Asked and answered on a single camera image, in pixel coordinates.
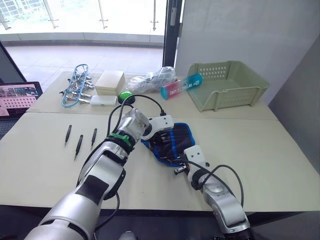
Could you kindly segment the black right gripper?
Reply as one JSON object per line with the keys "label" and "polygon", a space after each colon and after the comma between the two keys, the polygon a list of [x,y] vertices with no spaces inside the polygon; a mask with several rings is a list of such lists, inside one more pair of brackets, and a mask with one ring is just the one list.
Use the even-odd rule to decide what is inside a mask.
{"label": "black right gripper", "polygon": [[173,173],[177,176],[179,174],[185,174],[186,176],[190,173],[190,164],[189,163],[181,163],[177,169],[173,171]]}

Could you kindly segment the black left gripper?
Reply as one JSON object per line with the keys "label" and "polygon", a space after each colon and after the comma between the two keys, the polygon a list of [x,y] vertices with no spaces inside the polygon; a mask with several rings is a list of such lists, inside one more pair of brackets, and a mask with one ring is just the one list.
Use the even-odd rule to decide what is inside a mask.
{"label": "black left gripper", "polygon": [[151,143],[154,145],[167,145],[172,143],[172,130],[161,130],[154,134]]}

